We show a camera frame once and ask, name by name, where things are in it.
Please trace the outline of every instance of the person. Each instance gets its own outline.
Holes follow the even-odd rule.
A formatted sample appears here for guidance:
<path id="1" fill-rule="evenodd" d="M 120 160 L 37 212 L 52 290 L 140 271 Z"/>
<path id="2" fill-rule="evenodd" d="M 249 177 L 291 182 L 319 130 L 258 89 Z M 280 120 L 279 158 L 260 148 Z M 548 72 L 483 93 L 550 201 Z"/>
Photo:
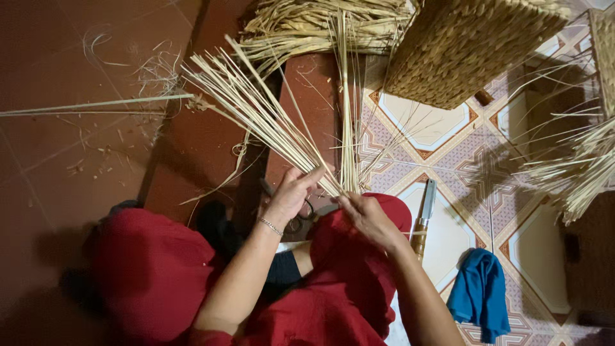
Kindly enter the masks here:
<path id="1" fill-rule="evenodd" d="M 101 226 L 92 260 L 108 311 L 147 344 L 384 345 L 397 290 L 413 346 L 463 345 L 404 235 L 411 214 L 396 197 L 340 196 L 341 208 L 315 223 L 310 242 L 276 255 L 280 234 L 324 172 L 288 170 L 228 264 L 199 232 L 164 216 L 115 213 Z M 282 257 L 290 266 L 278 263 Z M 271 302 L 261 292 L 274 267 L 300 280 Z"/>

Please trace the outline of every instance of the blue cloth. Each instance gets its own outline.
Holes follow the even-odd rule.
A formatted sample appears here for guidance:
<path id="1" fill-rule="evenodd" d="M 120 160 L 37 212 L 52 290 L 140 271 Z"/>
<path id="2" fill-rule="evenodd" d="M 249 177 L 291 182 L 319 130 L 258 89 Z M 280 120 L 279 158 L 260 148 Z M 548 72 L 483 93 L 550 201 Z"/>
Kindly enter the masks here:
<path id="1" fill-rule="evenodd" d="M 470 322 L 482 329 L 481 341 L 495 344 L 510 332 L 504 294 L 504 272 L 490 251 L 474 249 L 459 269 L 446 306 L 457 322 Z"/>

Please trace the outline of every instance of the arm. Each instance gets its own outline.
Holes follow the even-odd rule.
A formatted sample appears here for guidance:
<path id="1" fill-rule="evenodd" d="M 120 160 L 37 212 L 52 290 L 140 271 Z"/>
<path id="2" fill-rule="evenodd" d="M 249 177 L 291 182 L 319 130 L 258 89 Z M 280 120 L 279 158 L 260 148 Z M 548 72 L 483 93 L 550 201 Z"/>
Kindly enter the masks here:
<path id="1" fill-rule="evenodd" d="M 464 345 L 451 313 L 408 240 L 375 198 L 350 193 L 339 203 L 358 231 L 382 247 L 394 268 L 403 326 L 412 345 Z"/>
<path id="2" fill-rule="evenodd" d="M 263 218 L 278 230 L 283 230 L 297 215 L 308 190 L 315 186 L 324 172 L 324 169 L 316 169 L 300 178 L 298 169 L 287 171 Z M 254 309 L 279 243 L 280 236 L 276 232 L 265 223 L 257 222 L 201 306 L 193 327 L 234 335 Z"/>

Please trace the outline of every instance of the knife handle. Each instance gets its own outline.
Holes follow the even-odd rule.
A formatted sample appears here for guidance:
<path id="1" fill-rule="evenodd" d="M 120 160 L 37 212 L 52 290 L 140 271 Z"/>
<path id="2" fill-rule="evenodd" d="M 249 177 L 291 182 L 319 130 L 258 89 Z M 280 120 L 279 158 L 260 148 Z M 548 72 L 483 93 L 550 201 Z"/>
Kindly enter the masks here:
<path id="1" fill-rule="evenodd" d="M 415 251 L 416 257 L 419 263 L 423 263 L 423 255 L 425 254 L 425 240 L 427 239 L 427 226 L 417 223 L 414 232 L 412 232 L 412 239 L 410 240 L 410 246 Z"/>

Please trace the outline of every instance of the chain bracelet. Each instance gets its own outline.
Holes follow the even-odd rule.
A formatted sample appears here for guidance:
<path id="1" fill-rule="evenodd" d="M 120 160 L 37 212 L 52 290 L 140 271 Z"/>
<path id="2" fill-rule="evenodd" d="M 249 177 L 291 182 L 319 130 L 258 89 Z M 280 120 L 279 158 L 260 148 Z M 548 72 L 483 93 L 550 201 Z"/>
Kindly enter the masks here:
<path id="1" fill-rule="evenodd" d="M 269 226 L 269 228 L 271 228 L 277 235 L 282 236 L 284 235 L 284 231 L 279 231 L 276 226 L 273 226 L 273 223 L 265 220 L 263 217 L 259 218 L 260 222 L 263 222 L 265 225 Z"/>

